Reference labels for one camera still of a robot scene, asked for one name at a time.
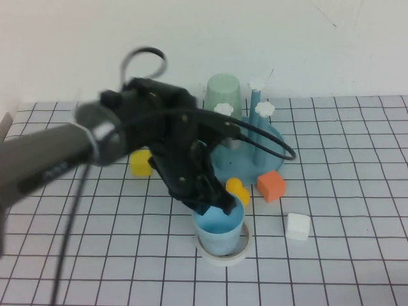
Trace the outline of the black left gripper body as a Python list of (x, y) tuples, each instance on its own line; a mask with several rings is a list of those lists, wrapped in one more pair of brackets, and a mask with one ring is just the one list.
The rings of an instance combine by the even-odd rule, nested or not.
[(195, 140), (186, 147), (171, 140), (149, 146), (152, 165), (172, 197), (185, 203), (221, 203), (223, 190), (214, 175), (207, 146)]

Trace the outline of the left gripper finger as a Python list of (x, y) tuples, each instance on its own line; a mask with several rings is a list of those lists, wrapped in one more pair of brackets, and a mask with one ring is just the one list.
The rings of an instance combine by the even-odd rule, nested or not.
[(193, 212), (197, 214), (205, 214), (210, 208), (210, 204), (205, 201), (198, 201), (192, 199), (182, 199), (180, 200), (186, 207), (190, 208)]
[(220, 208), (224, 214), (230, 214), (237, 205), (235, 197), (227, 192), (221, 183), (215, 183), (212, 187), (208, 203), (212, 207)]

